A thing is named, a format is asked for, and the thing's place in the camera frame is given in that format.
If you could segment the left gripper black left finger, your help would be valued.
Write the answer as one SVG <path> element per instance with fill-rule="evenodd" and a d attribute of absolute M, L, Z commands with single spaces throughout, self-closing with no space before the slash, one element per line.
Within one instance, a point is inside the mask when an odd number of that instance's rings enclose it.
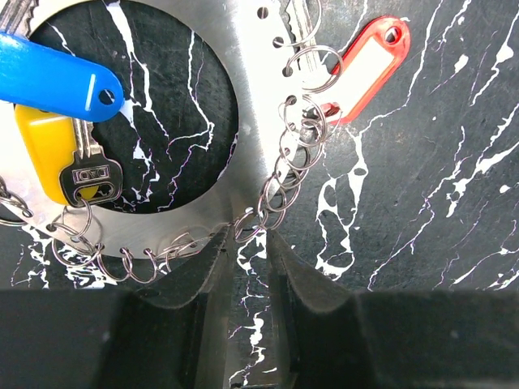
<path fill-rule="evenodd" d="M 234 276 L 232 232 L 230 227 L 220 229 L 198 254 L 135 294 L 161 309 L 180 309 L 212 293 L 228 306 Z"/>

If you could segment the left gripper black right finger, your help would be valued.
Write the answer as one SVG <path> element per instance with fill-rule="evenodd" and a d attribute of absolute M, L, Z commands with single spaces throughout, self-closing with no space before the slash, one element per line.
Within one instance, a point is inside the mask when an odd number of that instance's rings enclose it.
<path fill-rule="evenodd" d="M 329 314 L 353 298 L 353 294 L 303 261 L 285 239 L 271 231 L 267 236 L 268 259 L 277 277 L 284 277 L 289 291 L 315 314 Z"/>

